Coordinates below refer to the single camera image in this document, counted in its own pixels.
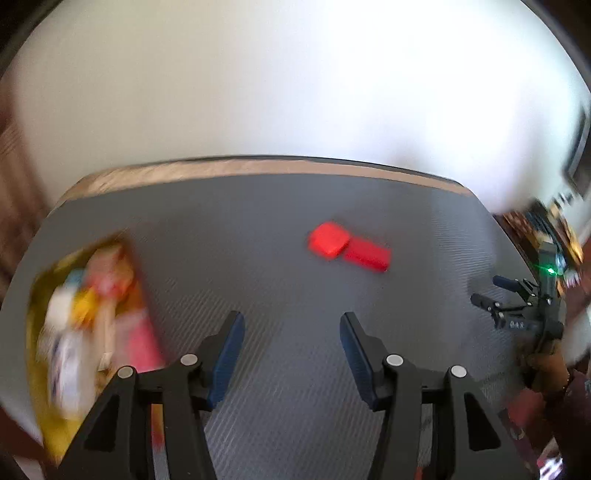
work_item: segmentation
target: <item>red toy brick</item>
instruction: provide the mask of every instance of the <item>red toy brick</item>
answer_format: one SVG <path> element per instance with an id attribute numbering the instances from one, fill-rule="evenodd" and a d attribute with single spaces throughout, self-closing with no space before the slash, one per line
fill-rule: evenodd
<path id="1" fill-rule="evenodd" d="M 334 222 L 325 222 L 316 227 L 308 239 L 308 248 L 315 254 L 333 260 L 349 244 L 351 234 Z"/>
<path id="2" fill-rule="evenodd" d="M 379 247 L 375 243 L 354 236 L 345 250 L 345 260 L 362 267 L 385 272 L 390 266 L 392 252 L 389 248 Z"/>

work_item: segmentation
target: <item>table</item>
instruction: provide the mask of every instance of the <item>table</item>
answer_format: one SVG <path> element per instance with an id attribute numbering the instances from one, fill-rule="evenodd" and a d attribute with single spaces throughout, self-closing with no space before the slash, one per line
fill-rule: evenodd
<path id="1" fill-rule="evenodd" d="M 327 220 L 391 247 L 389 271 L 312 255 L 307 234 Z M 522 387 L 511 336 L 469 297 L 508 301 L 492 276 L 531 276 L 468 189 L 318 158 L 184 161 L 89 177 L 43 223 L 0 312 L 0 398 L 23 423 L 32 422 L 24 365 L 31 284 L 117 231 L 131 241 L 168 360 L 216 331 L 230 309 L 246 317 L 230 389 L 206 425 L 220 478 L 366 477 L 382 414 L 361 401 L 349 371 L 339 340 L 346 311 L 418 367 L 462 364 L 499 410 Z"/>

